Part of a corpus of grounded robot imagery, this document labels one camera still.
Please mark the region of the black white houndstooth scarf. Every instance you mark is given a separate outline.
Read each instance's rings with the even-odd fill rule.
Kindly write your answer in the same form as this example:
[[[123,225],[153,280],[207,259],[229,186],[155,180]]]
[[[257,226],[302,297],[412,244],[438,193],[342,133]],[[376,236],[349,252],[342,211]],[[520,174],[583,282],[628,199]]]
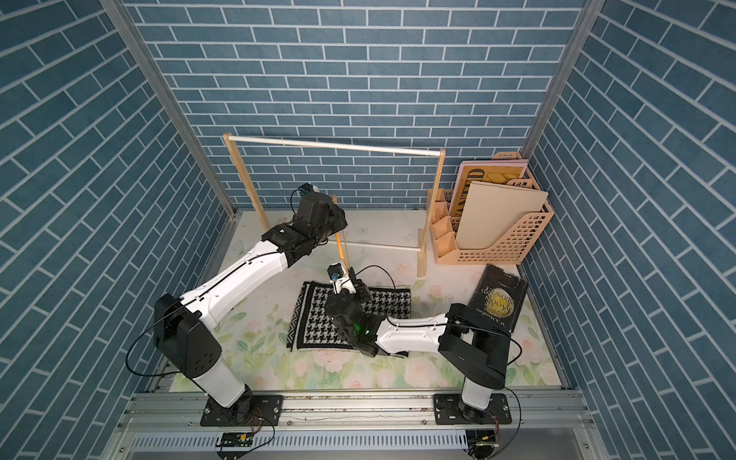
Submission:
[[[366,314],[397,319],[410,318],[410,289],[370,287],[371,301],[362,305]],[[297,297],[291,325],[287,333],[287,348],[297,350],[353,350],[325,314],[328,297],[334,293],[330,284],[305,282]]]

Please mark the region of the orange wooden clothes hanger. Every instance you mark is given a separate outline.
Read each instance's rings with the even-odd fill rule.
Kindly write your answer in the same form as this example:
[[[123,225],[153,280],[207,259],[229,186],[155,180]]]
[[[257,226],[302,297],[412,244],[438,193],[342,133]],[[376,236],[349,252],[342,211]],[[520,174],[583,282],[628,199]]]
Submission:
[[[351,268],[351,263],[350,263],[347,243],[345,241],[345,235],[342,230],[335,233],[335,243],[337,244],[338,254],[339,254],[341,264],[343,264],[344,270],[348,272],[349,269]]]

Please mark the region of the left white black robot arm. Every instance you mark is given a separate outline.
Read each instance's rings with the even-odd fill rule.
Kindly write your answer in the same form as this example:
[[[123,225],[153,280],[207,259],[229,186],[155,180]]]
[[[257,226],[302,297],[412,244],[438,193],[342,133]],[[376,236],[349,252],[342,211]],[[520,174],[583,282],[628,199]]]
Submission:
[[[268,229],[245,256],[180,296],[154,304],[153,344],[187,379],[223,408],[239,404],[247,388],[222,357],[214,329],[270,278],[348,226],[345,212],[316,190],[304,192],[291,220]]]

